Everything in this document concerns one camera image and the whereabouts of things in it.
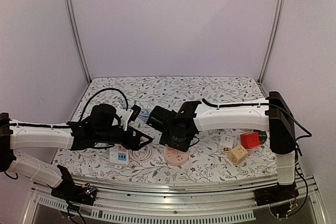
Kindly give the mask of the long white power strip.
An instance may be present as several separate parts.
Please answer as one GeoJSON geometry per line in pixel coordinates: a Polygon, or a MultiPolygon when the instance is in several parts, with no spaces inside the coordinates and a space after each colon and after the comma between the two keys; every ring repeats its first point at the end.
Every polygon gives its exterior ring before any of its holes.
{"type": "Polygon", "coordinates": [[[122,145],[116,144],[110,148],[109,151],[109,164],[114,166],[126,167],[129,165],[129,150],[125,149],[122,145]]]}

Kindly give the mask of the white cube adapter red flower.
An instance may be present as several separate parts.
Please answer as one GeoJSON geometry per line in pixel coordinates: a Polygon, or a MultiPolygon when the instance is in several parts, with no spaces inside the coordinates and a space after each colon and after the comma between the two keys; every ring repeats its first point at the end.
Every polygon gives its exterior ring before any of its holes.
{"type": "Polygon", "coordinates": [[[234,138],[228,135],[222,135],[218,145],[219,152],[229,152],[234,147],[234,138]]]}

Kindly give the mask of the beige cube socket adapter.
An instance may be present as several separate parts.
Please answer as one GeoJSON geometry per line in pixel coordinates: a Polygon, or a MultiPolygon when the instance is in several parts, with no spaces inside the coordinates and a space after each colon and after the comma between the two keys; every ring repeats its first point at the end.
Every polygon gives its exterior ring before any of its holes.
{"type": "Polygon", "coordinates": [[[228,159],[235,165],[239,165],[248,156],[248,151],[241,145],[237,145],[228,152],[228,159]]]}

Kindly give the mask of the red cube socket adapter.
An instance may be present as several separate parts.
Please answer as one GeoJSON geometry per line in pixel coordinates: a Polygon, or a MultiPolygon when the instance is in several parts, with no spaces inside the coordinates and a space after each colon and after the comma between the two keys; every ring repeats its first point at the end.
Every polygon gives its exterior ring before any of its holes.
{"type": "Polygon", "coordinates": [[[241,145],[245,149],[251,149],[260,145],[258,132],[249,132],[240,135],[241,145]]]}

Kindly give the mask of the dark green cube socket adapter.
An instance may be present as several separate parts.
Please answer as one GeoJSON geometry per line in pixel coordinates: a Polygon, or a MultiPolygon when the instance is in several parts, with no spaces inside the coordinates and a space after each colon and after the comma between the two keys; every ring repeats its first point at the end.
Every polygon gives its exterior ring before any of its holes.
{"type": "Polygon", "coordinates": [[[259,144],[263,145],[268,138],[267,133],[266,132],[259,132],[258,136],[259,136],[259,144]]]}

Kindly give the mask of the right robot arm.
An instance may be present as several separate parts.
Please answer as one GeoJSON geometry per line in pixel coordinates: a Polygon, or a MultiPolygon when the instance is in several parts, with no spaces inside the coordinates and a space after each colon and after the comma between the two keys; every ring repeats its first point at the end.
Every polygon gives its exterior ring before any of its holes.
{"type": "Polygon", "coordinates": [[[182,152],[200,132],[248,129],[268,132],[269,147],[276,158],[277,183],[254,191],[258,205],[298,197],[295,182],[297,161],[294,119],[282,96],[237,103],[211,103],[206,99],[184,102],[178,111],[156,106],[152,126],[162,133],[160,144],[182,152]]]}

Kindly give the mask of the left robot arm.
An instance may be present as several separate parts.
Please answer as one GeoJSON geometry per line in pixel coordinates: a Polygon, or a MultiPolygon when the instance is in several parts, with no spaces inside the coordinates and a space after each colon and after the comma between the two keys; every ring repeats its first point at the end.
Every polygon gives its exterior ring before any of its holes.
{"type": "Polygon", "coordinates": [[[117,115],[98,113],[79,122],[33,124],[14,121],[1,114],[1,172],[23,175],[51,188],[51,195],[66,202],[93,205],[97,188],[89,183],[76,185],[67,168],[50,165],[28,154],[22,148],[51,147],[71,151],[95,148],[96,144],[120,144],[126,150],[138,151],[153,138],[131,126],[117,115]]]}

